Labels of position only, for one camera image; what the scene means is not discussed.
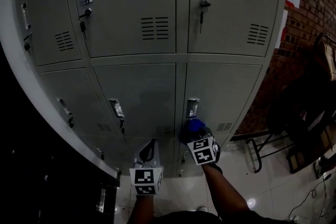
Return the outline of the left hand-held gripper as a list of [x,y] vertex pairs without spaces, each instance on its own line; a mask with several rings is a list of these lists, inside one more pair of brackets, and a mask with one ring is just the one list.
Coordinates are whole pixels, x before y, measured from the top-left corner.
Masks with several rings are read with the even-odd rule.
[[131,184],[137,195],[157,195],[163,181],[163,166],[160,163],[159,146],[156,139],[141,145],[133,155],[129,169]]

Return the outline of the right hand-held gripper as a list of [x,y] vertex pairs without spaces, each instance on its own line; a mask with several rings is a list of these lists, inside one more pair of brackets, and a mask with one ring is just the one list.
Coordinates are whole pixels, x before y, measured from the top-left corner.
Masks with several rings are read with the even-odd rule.
[[208,127],[200,128],[187,143],[196,165],[216,163],[220,157],[220,145]]

